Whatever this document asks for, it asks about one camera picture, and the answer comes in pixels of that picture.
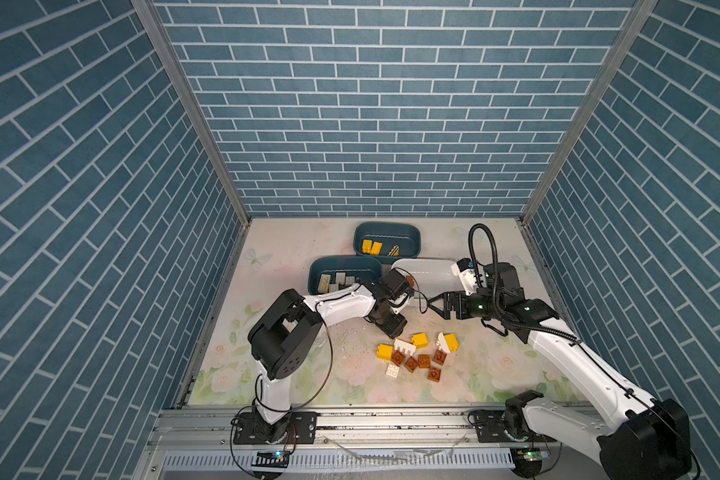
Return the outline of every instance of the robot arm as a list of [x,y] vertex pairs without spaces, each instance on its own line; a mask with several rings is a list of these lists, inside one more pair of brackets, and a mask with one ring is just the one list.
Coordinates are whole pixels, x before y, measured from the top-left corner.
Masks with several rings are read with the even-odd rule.
[[[559,315],[541,300],[526,300],[517,272],[498,264],[498,278],[486,274],[488,287],[474,284],[468,259],[453,265],[464,292],[442,300],[457,318],[490,318],[488,292],[498,282],[502,323],[520,340],[550,360],[592,403],[603,421],[561,408],[533,390],[506,402],[504,426],[515,438],[534,432],[552,436],[601,464],[614,480],[674,480],[691,469],[688,415],[674,400],[658,402],[595,351],[576,338]],[[450,312],[439,312],[443,317]]]
[[355,283],[324,295],[301,296],[293,289],[281,293],[248,334],[262,378],[254,417],[266,437],[277,440],[284,434],[291,410],[290,375],[306,358],[323,325],[362,316],[395,338],[407,323],[400,310],[412,296],[408,280],[396,270],[377,283]]

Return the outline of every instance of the plastic bin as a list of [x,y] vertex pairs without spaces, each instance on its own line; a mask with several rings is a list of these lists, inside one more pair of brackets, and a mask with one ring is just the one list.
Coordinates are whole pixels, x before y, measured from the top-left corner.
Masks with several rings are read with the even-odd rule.
[[378,282],[382,278],[382,264],[373,256],[334,255],[318,258],[309,267],[307,288],[312,295],[318,295],[320,275],[329,274],[331,283],[336,283],[336,272],[361,278],[366,282]]
[[[382,243],[381,255],[370,255],[362,252],[362,242],[371,240]],[[393,246],[400,247],[397,256],[386,255]],[[407,224],[393,224],[389,222],[365,222],[355,229],[355,253],[360,256],[370,256],[383,264],[393,264],[401,258],[415,258],[422,251],[422,235],[418,228]]]

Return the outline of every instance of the wire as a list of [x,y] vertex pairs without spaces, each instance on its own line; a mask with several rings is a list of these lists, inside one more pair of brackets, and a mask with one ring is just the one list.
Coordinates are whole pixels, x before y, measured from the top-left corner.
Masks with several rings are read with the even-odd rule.
[[[493,307],[494,313],[497,314],[497,318],[498,318],[498,320],[501,322],[501,324],[504,326],[504,328],[506,329],[507,327],[509,327],[509,328],[518,329],[518,330],[532,330],[532,331],[536,331],[536,332],[549,333],[549,334],[551,334],[551,335],[556,335],[556,336],[558,336],[558,337],[561,337],[561,338],[563,338],[563,339],[566,339],[566,340],[571,341],[571,344],[570,344],[571,346],[578,346],[578,347],[581,349],[581,351],[584,352],[584,354],[586,354],[587,357],[589,357],[589,359],[592,361],[592,363],[594,363],[595,366],[597,366],[597,368],[599,368],[603,373],[605,373],[605,375],[606,375],[613,383],[615,383],[619,388],[621,388],[622,390],[624,390],[627,398],[630,398],[630,397],[631,397],[631,398],[634,398],[634,399],[637,400],[642,406],[644,406],[645,408],[647,408],[648,410],[650,410],[651,413],[653,413],[653,415],[655,415],[659,420],[661,420],[661,421],[664,423],[664,425],[666,425],[666,427],[667,427],[669,430],[672,431],[672,433],[675,435],[675,437],[677,437],[677,439],[680,441],[680,443],[683,444],[683,446],[685,446],[686,448],[688,448],[688,451],[689,451],[690,454],[691,454],[691,458],[693,458],[693,461],[696,463],[696,476],[694,476],[692,480],[697,480],[697,479],[701,476],[701,465],[699,464],[699,459],[696,457],[696,454],[693,453],[693,450],[691,449],[691,446],[688,445],[688,443],[680,436],[680,434],[677,432],[677,430],[675,430],[664,418],[662,418],[662,417],[656,412],[656,410],[654,410],[654,409],[653,409],[652,407],[650,407],[647,403],[645,403],[643,400],[641,400],[640,398],[638,398],[638,397],[634,394],[634,390],[633,390],[633,389],[627,389],[626,387],[624,387],[623,385],[621,385],[620,383],[618,383],[618,381],[617,381],[615,378],[613,378],[612,375],[609,374],[608,371],[605,370],[605,368],[604,368],[597,360],[595,360],[595,359],[592,357],[592,355],[590,355],[589,352],[581,345],[581,340],[579,340],[579,339],[576,337],[576,335],[573,335],[573,334],[568,333],[568,332],[563,332],[563,331],[561,331],[561,330],[549,328],[549,327],[546,327],[546,326],[541,326],[541,325],[529,325],[529,324],[527,324],[527,323],[515,322],[515,321],[513,321],[513,320],[509,320],[509,319],[506,317],[506,312],[504,312],[503,310],[500,310],[500,307],[499,307],[499,305],[498,305],[498,303],[497,303],[497,298],[496,298],[496,297],[497,297],[497,290],[498,290],[498,280],[499,280],[499,277],[498,277],[498,252],[497,252],[497,248],[496,248],[496,241],[494,240],[494,236],[493,236],[492,233],[490,232],[490,229],[489,229],[487,226],[483,225],[483,224],[475,224],[475,225],[473,225],[472,228],[470,228],[469,236],[468,236],[469,255],[470,255],[470,258],[471,258],[471,260],[472,260],[472,265],[474,266],[474,272],[475,272],[475,276],[474,276],[474,277],[475,277],[475,279],[476,279],[476,283],[478,284],[478,288],[482,286],[482,283],[481,283],[481,280],[480,280],[480,273],[479,273],[479,270],[478,270],[478,265],[480,265],[480,264],[478,263],[478,259],[477,259],[477,257],[476,257],[475,254],[474,254],[474,246],[473,246],[473,244],[472,244],[472,239],[473,239],[473,237],[474,237],[474,232],[475,232],[476,230],[478,230],[478,229],[480,229],[480,230],[482,230],[482,231],[484,231],[484,232],[486,233],[486,235],[488,236],[488,241],[490,242],[490,254],[491,254],[491,260],[492,260],[492,262],[493,262],[493,270],[494,270],[493,282],[492,282],[492,288],[491,288],[491,306]],[[499,332],[497,329],[493,328],[492,326],[486,324],[485,321],[483,321],[483,325],[491,328],[493,331],[499,333],[499,335],[502,335],[501,332]],[[560,454],[561,454],[561,453],[562,453],[562,444],[560,444],[560,453],[558,454],[557,460],[555,460],[555,463],[554,463],[551,467],[549,467],[547,470],[544,470],[544,471],[542,471],[541,473],[546,473],[546,472],[548,472],[549,470],[551,470],[552,468],[554,468],[554,466],[556,466],[556,465],[557,465],[557,462],[560,460]]]
[[299,410],[300,408],[306,407],[312,400],[317,398],[318,395],[320,395],[320,392],[322,392],[322,389],[326,386],[328,383],[328,378],[331,376],[331,370],[333,370],[333,342],[331,341],[331,333],[328,331],[328,325],[326,324],[326,321],[323,320],[322,324],[326,326],[326,335],[328,337],[328,346],[331,347],[331,362],[328,364],[328,373],[326,374],[326,379],[322,381],[322,385],[320,385],[320,388],[315,392],[315,395],[310,397],[309,400],[304,402],[303,404],[299,405],[298,407],[289,408],[287,410],[278,410],[277,408],[271,408],[267,406],[262,400],[259,398],[259,381],[263,381],[262,374],[259,374],[259,376],[256,378],[256,382],[253,385],[253,395],[256,397],[256,402],[259,403],[260,406],[266,408],[270,412],[278,412],[278,413],[290,413],[294,412],[295,410]]
[[[413,283],[418,287],[417,289],[414,289],[414,292],[418,293],[418,312],[422,315],[429,310],[429,299],[427,296],[422,292],[422,285],[416,280],[416,277],[411,274],[411,272],[407,271],[405,268],[400,268],[399,266],[394,266],[392,268],[393,270],[400,270],[401,272],[408,274],[413,279]],[[422,298],[424,298],[424,309],[422,310]]]
[[235,429],[237,428],[237,424],[240,423],[240,413],[242,413],[243,410],[246,408],[250,408],[251,411],[253,411],[253,405],[246,405],[243,408],[240,408],[240,410],[237,411],[235,414],[235,417],[232,419],[232,427],[230,428],[230,455],[232,456],[232,461],[235,463],[235,465],[240,469],[241,472],[245,473],[246,475],[250,477],[256,478],[256,480],[260,480],[259,477],[256,476],[256,474],[253,473],[253,471],[245,470],[238,462],[237,457],[235,457],[235,453],[232,450],[232,434],[234,433]]
[[[549,446],[549,444],[547,443],[547,437],[544,437],[544,443],[547,444],[547,451],[549,451],[550,446]],[[539,475],[543,475],[543,474],[547,473],[547,472],[548,472],[549,470],[551,470],[552,468],[555,468],[555,467],[557,466],[557,463],[560,461],[560,457],[562,457],[562,456],[563,456],[563,444],[561,443],[561,444],[560,444],[560,449],[557,450],[557,458],[554,460],[554,463],[552,464],[552,466],[550,466],[549,468],[546,468],[546,469],[542,470],[541,472],[538,472],[538,473],[536,474],[536,477],[539,476]]]
[[487,329],[491,329],[492,331],[498,333],[500,336],[508,336],[509,332],[507,331],[507,327],[504,328],[504,331],[502,332],[495,326],[488,323],[488,319],[481,318],[480,321],[483,323],[483,326]]
[[605,370],[605,368],[603,368],[603,366],[600,364],[600,362],[598,362],[597,360],[595,360],[595,359],[592,357],[592,355],[590,355],[590,353],[581,345],[580,342],[577,343],[577,345],[579,346],[579,348],[581,349],[581,351],[584,352],[584,354],[586,354],[586,356],[589,357],[589,359],[592,361],[592,363],[594,363],[594,364],[597,366],[597,368],[599,368],[603,373],[605,373],[605,375],[606,375],[613,383],[615,383],[620,389],[624,390],[624,392],[625,392],[625,394],[626,394],[626,398],[630,398],[630,397],[631,397],[631,398],[634,398],[635,400],[638,401],[639,404],[641,404],[642,406],[644,406],[645,408],[647,408],[648,410],[650,410],[650,412],[653,413],[653,415],[655,415],[659,420],[661,420],[661,421],[664,423],[664,425],[666,425],[666,427],[667,427],[673,434],[675,434],[675,437],[677,437],[677,439],[680,440],[680,443],[681,443],[683,446],[685,446],[686,448],[688,448],[688,451],[689,451],[690,454],[691,454],[691,458],[693,458],[693,461],[696,463],[696,475],[693,477],[692,480],[697,480],[697,479],[701,476],[701,465],[699,464],[699,459],[696,457],[696,454],[693,453],[693,449],[691,448],[691,446],[688,445],[688,443],[687,443],[685,440],[682,439],[682,437],[681,437],[680,434],[677,432],[677,430],[675,430],[674,428],[672,428],[672,426],[668,423],[668,421],[665,420],[664,418],[662,418],[661,415],[659,415],[659,414],[656,412],[656,410],[654,410],[654,409],[653,409],[652,407],[650,407],[647,403],[645,403],[643,400],[641,400],[640,398],[638,398],[638,397],[634,394],[634,391],[633,391],[632,389],[627,389],[626,387],[624,387],[623,385],[621,385],[620,383],[618,383],[618,382],[616,381],[616,379],[613,378],[613,377],[611,376],[611,374],[609,374],[608,371]]

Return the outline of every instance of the brown lego brick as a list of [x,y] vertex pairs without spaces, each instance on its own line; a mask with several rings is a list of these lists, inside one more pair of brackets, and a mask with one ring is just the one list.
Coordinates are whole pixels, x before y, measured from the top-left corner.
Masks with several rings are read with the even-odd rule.
[[448,354],[446,354],[442,350],[438,350],[434,353],[434,358],[432,359],[432,361],[437,363],[438,365],[442,365],[443,363],[445,363],[446,356],[448,356]]
[[405,354],[401,352],[400,350],[395,350],[392,354],[392,363],[400,366],[405,361]]
[[427,379],[432,380],[432,382],[440,383],[440,373],[442,370],[436,369],[432,367],[429,369],[429,374],[427,375]]
[[418,367],[418,362],[413,357],[409,358],[405,362],[405,368],[408,369],[410,373],[413,373],[413,370],[416,370],[416,367]]

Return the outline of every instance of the brick pattern wall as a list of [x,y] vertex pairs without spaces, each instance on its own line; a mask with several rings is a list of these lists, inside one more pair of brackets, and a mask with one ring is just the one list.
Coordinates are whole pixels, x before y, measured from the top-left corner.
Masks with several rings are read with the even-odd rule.
[[661,0],[534,218],[586,341],[720,478],[720,0]]
[[134,471],[238,229],[128,0],[0,0],[0,479]]
[[517,216],[632,3],[156,4],[254,216]]

